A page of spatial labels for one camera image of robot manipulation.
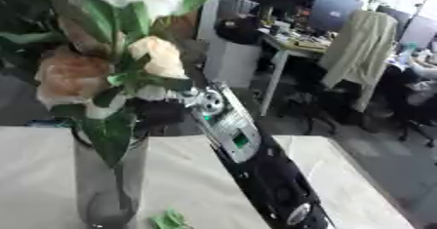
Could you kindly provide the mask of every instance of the gray vase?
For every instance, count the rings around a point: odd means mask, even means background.
[[[137,214],[148,135],[132,143],[110,168],[93,146],[73,130],[77,209],[88,228],[123,229]]]

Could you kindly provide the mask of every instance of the white tablecloth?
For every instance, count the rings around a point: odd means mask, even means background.
[[[338,228],[413,228],[323,137],[276,136]],[[0,228],[84,228],[68,130],[0,128]],[[137,229],[173,208],[196,229],[267,229],[202,135],[153,137]]]

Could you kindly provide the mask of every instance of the jacket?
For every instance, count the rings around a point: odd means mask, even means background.
[[[382,13],[355,11],[319,61],[328,72],[322,84],[333,88],[341,80],[357,83],[362,93],[353,108],[363,112],[392,50],[396,19]]]

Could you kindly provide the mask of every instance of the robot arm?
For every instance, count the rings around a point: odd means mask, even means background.
[[[296,164],[223,83],[183,99],[223,166],[273,229],[334,228]]]

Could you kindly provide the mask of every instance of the black office chair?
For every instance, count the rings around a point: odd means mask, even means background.
[[[333,114],[349,109],[350,103],[359,96],[359,86],[357,89],[354,84],[342,81],[333,89],[326,89],[320,83],[326,70],[315,62],[293,62],[290,71],[297,81],[293,90],[297,93],[298,99],[287,99],[278,109],[278,116],[283,117],[291,113],[290,111],[297,110],[306,122],[305,135],[312,133],[315,121],[326,124],[330,128],[329,133],[335,134],[337,126],[333,121]]]
[[[385,97],[388,107],[393,111],[393,118],[399,123],[402,130],[400,141],[406,141],[409,130],[424,136],[428,142],[426,146],[434,147],[435,138],[425,130],[425,127],[437,126],[437,95],[429,98],[421,105],[411,105],[408,97],[414,93],[408,84],[418,81],[417,75],[411,69],[397,73],[394,66],[387,68],[382,76],[380,92]]]

